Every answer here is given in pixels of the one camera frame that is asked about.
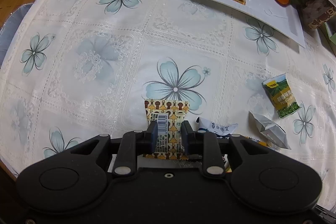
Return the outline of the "yellow brown patterned snack packet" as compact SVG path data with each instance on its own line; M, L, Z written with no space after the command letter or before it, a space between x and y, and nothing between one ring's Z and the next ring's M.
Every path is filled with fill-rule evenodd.
M156 121L158 125L155 150L148 158L185 160L181 125L189 112L189 103L177 100L146 99L145 110L147 121Z

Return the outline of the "white blue snack packet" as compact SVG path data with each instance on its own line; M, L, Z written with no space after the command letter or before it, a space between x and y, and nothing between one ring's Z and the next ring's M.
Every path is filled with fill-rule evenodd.
M202 117L197 118L197 124L199 133L211 132L219 139L230 137L238 127L237 123L221 125Z

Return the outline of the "silver grey snack packet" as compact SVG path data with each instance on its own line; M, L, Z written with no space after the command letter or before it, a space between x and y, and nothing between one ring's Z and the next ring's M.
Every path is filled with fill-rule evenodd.
M260 134L266 137L271 143L279 148L290 149L286 132L269 118L249 112Z

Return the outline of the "green pea snack packet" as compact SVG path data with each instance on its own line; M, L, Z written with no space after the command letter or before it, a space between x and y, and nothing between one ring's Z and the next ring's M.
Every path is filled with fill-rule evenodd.
M285 73L265 80L262 86L268 93L279 118L292 115L301 108L293 95Z

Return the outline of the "white floral tablecloth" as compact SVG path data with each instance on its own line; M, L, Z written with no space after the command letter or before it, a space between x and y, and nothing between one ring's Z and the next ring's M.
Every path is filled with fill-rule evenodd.
M1 160L27 166L97 134L147 127L146 99L187 101L202 117L262 140L249 112L281 126L283 153L322 178L335 210L335 56L323 34L300 47L206 0L36 0L1 66ZM301 107L279 118L262 83L286 74Z

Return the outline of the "white rectangular plate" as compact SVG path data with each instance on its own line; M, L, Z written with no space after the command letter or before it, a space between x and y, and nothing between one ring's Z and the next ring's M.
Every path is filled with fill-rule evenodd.
M234 0L211 0L251 16L273 27L278 32L306 47L301 21L292 5L282 6L276 0L245 0L242 5Z

